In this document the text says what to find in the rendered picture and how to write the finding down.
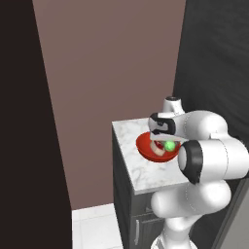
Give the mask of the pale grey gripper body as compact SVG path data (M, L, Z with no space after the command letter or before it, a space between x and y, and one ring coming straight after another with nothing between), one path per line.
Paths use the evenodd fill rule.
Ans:
M185 134L168 134L163 132L150 132L152 141L188 141L189 138Z

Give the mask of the red bowl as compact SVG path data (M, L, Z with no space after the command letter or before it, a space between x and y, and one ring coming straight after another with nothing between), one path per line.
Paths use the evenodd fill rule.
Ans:
M163 155L157 155L151 148L152 140L150 139L150 132L140 134L136 139L136 147L138 152L147 160L153 162L166 162L173 160L179 152L181 143L175 142L175 149L173 151L165 151Z

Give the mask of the dark counter cabinet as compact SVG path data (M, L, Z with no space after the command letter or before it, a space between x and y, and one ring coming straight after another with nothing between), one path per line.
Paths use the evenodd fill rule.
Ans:
M123 248L130 249L130 223L131 219L135 217L131 214L131 201L135 194L126 169L118 134L114 128L112 128L112 152L114 207Z

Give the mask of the beige food piece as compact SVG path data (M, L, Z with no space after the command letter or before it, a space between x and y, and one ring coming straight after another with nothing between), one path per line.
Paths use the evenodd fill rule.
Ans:
M157 146L152 147L153 152L157 155L162 157L165 154L165 150L158 148Z

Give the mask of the dark drawer front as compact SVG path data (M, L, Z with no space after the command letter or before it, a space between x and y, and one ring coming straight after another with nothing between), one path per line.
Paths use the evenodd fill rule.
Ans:
M133 216L152 213L151 198L152 193L137 195L132 197L131 214Z

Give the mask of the dark fridge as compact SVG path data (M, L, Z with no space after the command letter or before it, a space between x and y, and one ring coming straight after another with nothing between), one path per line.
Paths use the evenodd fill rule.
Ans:
M249 0L186 0L173 94L187 112L221 115L249 148ZM212 249L229 207L195 223L199 249Z

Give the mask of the dark cabinet door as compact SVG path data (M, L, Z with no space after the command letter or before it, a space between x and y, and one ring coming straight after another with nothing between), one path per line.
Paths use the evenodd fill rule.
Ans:
M135 220L139 220L140 233L139 242L134 244ZM160 235L164 224L164 219L158 218L154 214L135 216L130 223L130 249L151 249L154 240Z

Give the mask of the dark tall panel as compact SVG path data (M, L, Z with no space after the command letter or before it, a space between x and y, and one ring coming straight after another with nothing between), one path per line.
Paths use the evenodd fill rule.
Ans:
M0 249L72 249L71 205L32 0L0 0Z

